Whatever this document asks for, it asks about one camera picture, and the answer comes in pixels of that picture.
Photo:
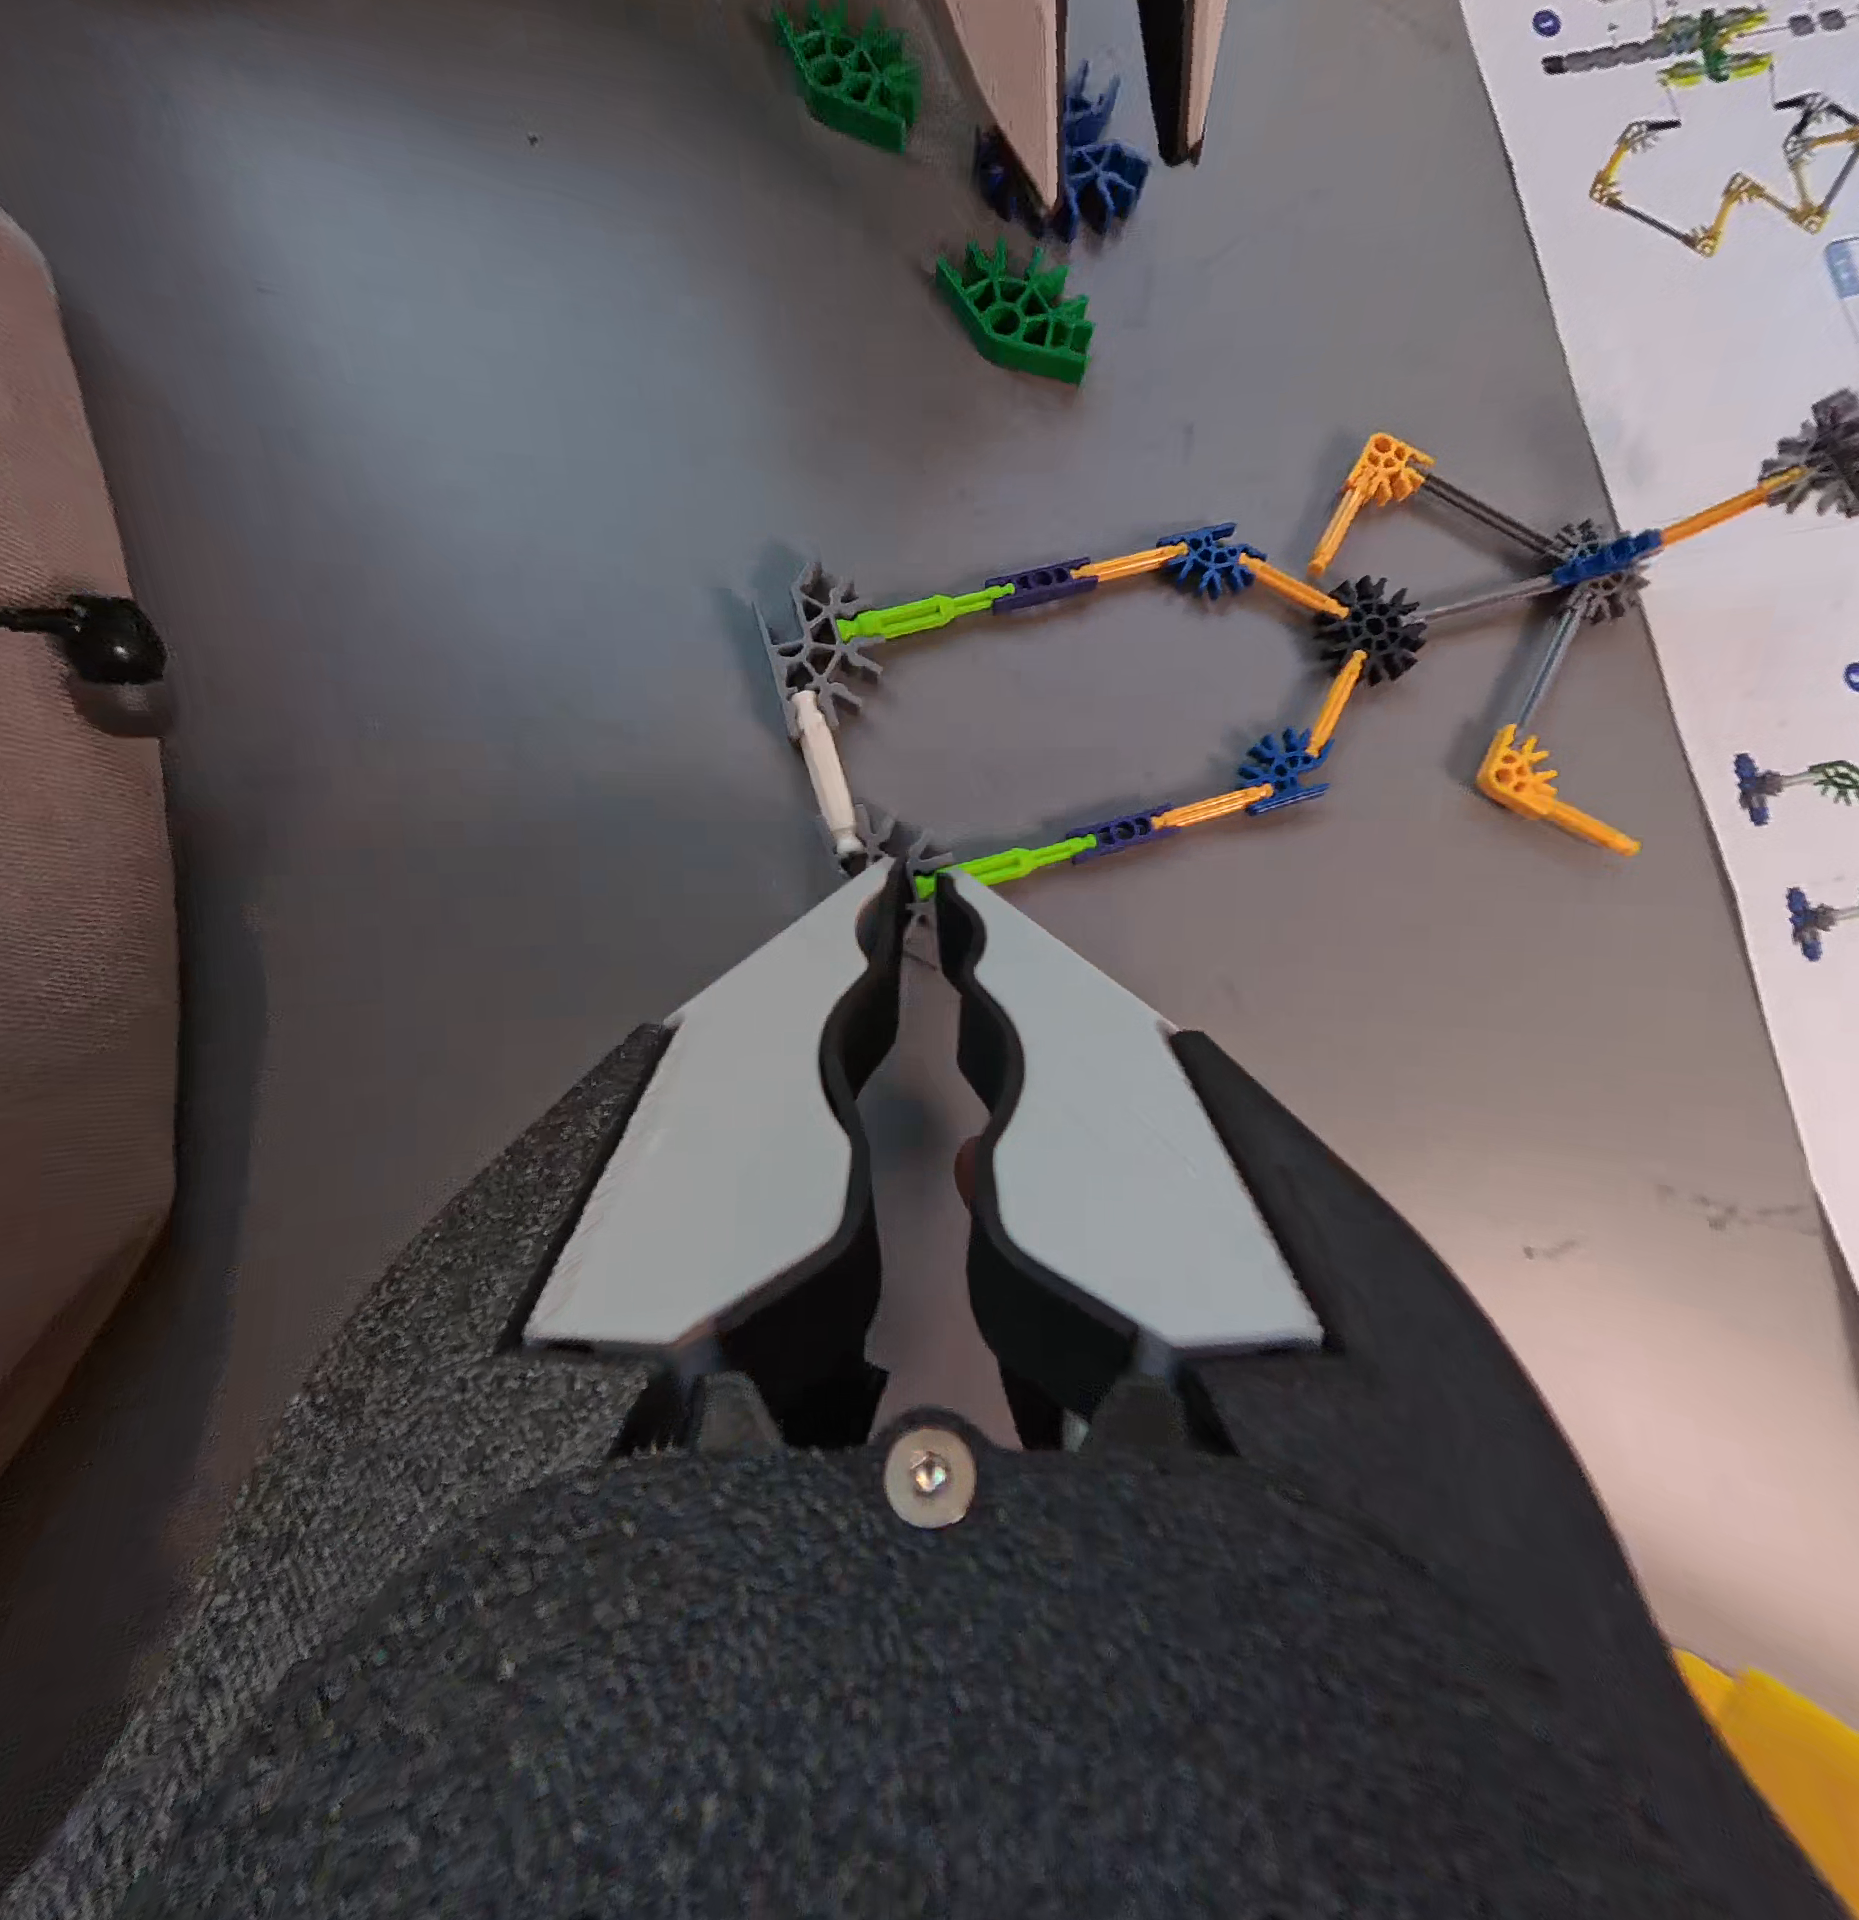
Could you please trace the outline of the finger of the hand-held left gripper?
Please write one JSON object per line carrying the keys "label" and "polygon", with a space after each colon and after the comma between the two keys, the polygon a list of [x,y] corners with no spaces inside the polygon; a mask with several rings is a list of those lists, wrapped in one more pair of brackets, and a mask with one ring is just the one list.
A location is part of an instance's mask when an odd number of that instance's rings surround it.
{"label": "finger of the hand-held left gripper", "polygon": [[1162,166],[1198,161],[1226,0],[1139,0],[1137,24]]}
{"label": "finger of the hand-held left gripper", "polygon": [[937,2],[937,34],[1024,204],[1062,203],[1064,2]]}

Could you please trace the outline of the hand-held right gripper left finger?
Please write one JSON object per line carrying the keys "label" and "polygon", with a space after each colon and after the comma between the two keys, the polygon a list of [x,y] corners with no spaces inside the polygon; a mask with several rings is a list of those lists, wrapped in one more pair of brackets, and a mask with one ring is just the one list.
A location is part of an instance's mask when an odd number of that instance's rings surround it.
{"label": "hand-held right gripper left finger", "polygon": [[523,1308],[523,1349],[629,1360],[648,1427],[745,1378],[787,1444],[865,1444],[885,1370],[859,1093],[898,1041],[913,883],[875,861],[674,1008]]}

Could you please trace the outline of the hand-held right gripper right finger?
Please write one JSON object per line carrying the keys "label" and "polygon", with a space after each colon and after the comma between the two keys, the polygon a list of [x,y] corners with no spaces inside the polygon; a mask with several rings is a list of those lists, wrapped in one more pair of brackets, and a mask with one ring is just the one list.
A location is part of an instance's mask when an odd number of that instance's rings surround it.
{"label": "hand-held right gripper right finger", "polygon": [[1177,1042],[1192,1034],[970,875],[935,893],[960,1075],[987,1118],[967,1302],[1016,1431],[1062,1444],[1130,1376],[1318,1355],[1306,1298]]}

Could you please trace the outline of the blue snowflake connector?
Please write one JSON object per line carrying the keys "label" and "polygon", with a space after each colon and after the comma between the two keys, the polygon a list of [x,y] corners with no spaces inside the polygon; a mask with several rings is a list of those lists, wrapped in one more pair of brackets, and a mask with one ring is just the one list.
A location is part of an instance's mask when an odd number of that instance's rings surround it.
{"label": "blue snowflake connector", "polygon": [[1022,226],[1034,239],[1075,242],[1082,229],[1108,238],[1121,226],[1148,180],[1148,158],[1108,137],[1117,103],[1117,77],[1089,87],[1089,64],[1081,61],[1062,98],[1062,197],[1043,213],[1034,203],[1009,144],[997,128],[980,131],[970,145],[970,180],[991,213]]}

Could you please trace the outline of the green fan connector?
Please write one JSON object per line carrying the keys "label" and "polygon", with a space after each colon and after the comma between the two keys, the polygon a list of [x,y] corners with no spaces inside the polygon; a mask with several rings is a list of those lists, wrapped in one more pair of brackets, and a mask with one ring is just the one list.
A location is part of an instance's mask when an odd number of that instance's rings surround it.
{"label": "green fan connector", "polygon": [[1081,387],[1094,322],[1085,300],[1069,293],[1069,264],[1037,242],[1016,258],[1007,239],[991,249],[966,242],[961,258],[940,255],[935,282],[966,336],[997,368]]}
{"label": "green fan connector", "polygon": [[914,45],[879,10],[779,2],[772,30],[787,54],[806,113],[871,151],[902,155],[921,106]]}

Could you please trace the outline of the light green toy rod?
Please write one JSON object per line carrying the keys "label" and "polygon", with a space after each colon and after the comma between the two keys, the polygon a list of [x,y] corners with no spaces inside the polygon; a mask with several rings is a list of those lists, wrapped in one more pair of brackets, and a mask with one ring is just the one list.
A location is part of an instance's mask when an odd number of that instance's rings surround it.
{"label": "light green toy rod", "polygon": [[1082,859],[1095,849],[1099,849],[1095,833],[1075,833],[1075,837],[1034,845],[1034,849],[1016,845],[1016,849],[984,853],[970,859],[943,859],[940,865],[913,861],[913,888],[914,888],[914,899],[935,899],[937,882],[943,875],[966,875],[987,888],[1013,883],[1037,872],[1045,872],[1053,865],[1069,865],[1075,859]]}
{"label": "light green toy rod", "polygon": [[926,594],[891,607],[863,607],[852,615],[835,621],[838,643],[888,643],[935,630],[947,630],[955,618],[991,613],[998,602],[1016,598],[1013,582],[970,589],[966,594]]}

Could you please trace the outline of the grey snowflake connector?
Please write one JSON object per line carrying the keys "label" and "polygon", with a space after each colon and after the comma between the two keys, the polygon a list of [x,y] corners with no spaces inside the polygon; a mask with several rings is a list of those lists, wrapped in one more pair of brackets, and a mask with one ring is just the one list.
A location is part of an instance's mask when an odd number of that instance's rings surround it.
{"label": "grey snowflake connector", "polygon": [[770,659],[780,726],[797,741],[797,693],[811,693],[827,726],[863,714],[863,686],[875,686],[885,666],[871,658],[875,641],[846,637],[846,626],[863,613],[849,580],[809,561],[787,589],[795,630],[779,633],[760,604],[749,604],[756,636]]}
{"label": "grey snowflake connector", "polygon": [[910,915],[914,920],[926,917],[935,903],[935,877],[943,868],[955,865],[955,853],[947,849],[930,830],[914,828],[859,801],[852,802],[852,841],[855,845],[838,857],[843,872],[859,875],[869,865],[888,859],[910,875],[910,888],[914,893],[910,903]]}

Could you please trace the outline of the white toy rod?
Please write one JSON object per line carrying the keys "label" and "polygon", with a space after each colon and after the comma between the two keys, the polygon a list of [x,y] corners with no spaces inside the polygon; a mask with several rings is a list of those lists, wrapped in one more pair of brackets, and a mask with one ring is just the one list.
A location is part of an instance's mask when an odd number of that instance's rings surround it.
{"label": "white toy rod", "polygon": [[869,865],[869,853],[863,845],[859,811],[838,751],[838,735],[809,687],[800,687],[791,697],[787,714],[835,861],[843,875],[855,875]]}

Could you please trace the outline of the multicolour rod and connector assembly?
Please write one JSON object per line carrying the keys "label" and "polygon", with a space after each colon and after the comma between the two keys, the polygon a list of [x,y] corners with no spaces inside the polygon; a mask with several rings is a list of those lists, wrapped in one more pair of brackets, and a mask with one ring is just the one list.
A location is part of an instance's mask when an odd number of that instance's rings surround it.
{"label": "multicolour rod and connector assembly", "polygon": [[1244,541],[1237,541],[1229,522],[1213,522],[1187,535],[1167,535],[1139,553],[1043,563],[987,582],[1016,584],[1016,598],[998,602],[992,613],[1024,613],[1039,604],[1058,604],[1139,574],[1157,574],[1177,582],[1181,590],[1203,598],[1261,584],[1314,618],[1319,659],[1329,670],[1325,697],[1314,722],[1306,732],[1286,728],[1256,741],[1239,763],[1233,791],[1078,828],[1075,833],[1095,833],[1099,849],[1071,865],[1132,849],[1192,826],[1229,816],[1259,817],[1325,796],[1319,773],[1355,687],[1403,680],[1419,662],[1419,652],[1436,621],[1492,613],[1506,604],[1550,602],[1557,615],[1539,676],[1517,703],[1517,716],[1501,720],[1492,732],[1474,785],[1486,801],[1539,826],[1546,802],[1562,801],[1560,779],[1546,765],[1546,751],[1533,732],[1533,716],[1578,633],[1616,618],[1637,604],[1644,563],[1662,552],[1659,530],[1604,535],[1591,522],[1572,522],[1566,533],[1542,538],[1466,489],[1440,479],[1429,455],[1386,433],[1371,435],[1346,482],[1359,482],[1366,489],[1365,510],[1425,492],[1475,527],[1522,545],[1542,563],[1542,574],[1511,589],[1423,609],[1403,589],[1390,589],[1386,580],[1375,575],[1348,580],[1336,589],[1319,589],[1319,580],[1307,575],[1296,580]]}

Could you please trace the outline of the yellow plastic bin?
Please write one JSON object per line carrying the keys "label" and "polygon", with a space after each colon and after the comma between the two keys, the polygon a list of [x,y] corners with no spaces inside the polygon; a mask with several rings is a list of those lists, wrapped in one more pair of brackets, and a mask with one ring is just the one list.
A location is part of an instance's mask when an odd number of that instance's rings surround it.
{"label": "yellow plastic bin", "polygon": [[1768,1811],[1859,1918],[1859,1732],[1764,1671],[1687,1650],[1673,1660]]}

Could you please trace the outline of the white toy instruction sheet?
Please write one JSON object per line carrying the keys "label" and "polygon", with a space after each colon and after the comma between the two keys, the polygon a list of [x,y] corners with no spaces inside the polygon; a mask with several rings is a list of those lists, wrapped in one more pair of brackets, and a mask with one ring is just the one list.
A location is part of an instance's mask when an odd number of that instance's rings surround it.
{"label": "white toy instruction sheet", "polygon": [[[1859,392],[1859,2],[1464,2],[1623,533]],[[1859,518],[1644,563],[1808,1177],[1859,1295]]]}

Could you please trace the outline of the person's torso in beige sweater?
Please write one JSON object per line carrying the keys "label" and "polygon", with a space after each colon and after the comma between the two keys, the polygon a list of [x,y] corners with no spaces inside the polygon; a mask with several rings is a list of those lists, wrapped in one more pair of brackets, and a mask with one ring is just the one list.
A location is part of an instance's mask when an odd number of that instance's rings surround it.
{"label": "person's torso in beige sweater", "polygon": [[[0,613],[128,598],[51,264],[0,210]],[[163,753],[0,621],[0,1474],[174,1208],[177,903]]]}

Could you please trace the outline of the black drawstring with toggle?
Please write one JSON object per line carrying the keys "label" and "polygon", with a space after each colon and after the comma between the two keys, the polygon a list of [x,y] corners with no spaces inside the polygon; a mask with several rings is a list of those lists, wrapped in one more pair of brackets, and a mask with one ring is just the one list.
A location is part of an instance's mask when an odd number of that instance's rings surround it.
{"label": "black drawstring with toggle", "polygon": [[77,716],[113,738],[165,738],[174,722],[169,646],[144,607],[122,594],[67,594],[4,607],[0,633],[36,636],[63,659]]}

